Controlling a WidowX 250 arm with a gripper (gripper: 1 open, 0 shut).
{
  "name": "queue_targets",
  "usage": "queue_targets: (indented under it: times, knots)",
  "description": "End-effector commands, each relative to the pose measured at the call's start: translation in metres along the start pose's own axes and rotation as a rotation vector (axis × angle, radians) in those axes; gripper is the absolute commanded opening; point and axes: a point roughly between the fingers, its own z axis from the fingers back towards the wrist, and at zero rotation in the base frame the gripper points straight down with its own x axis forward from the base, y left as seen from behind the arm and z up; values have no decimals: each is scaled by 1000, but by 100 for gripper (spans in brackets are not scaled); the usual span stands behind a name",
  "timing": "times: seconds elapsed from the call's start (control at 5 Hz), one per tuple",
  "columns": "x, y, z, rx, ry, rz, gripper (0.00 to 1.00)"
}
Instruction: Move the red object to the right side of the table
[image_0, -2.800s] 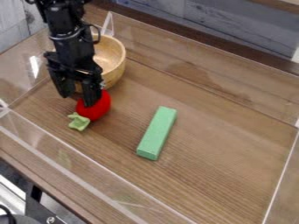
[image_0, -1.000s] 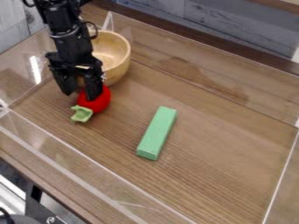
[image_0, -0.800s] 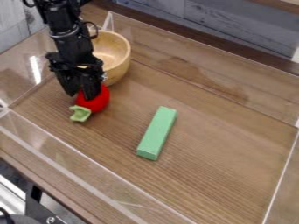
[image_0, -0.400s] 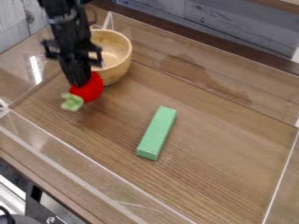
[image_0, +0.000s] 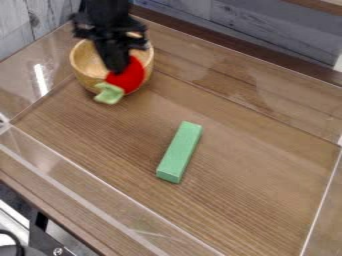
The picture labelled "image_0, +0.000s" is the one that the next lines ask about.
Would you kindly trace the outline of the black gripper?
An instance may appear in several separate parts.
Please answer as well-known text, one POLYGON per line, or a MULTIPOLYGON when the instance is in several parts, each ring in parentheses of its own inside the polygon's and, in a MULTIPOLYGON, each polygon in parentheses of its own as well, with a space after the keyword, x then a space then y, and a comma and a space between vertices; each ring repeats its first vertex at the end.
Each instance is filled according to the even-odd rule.
POLYGON ((127 68, 129 49, 148 48, 147 26, 129 15, 129 9, 129 0, 81 0, 71 15, 73 36, 95 40, 101 61, 115 74, 127 68))

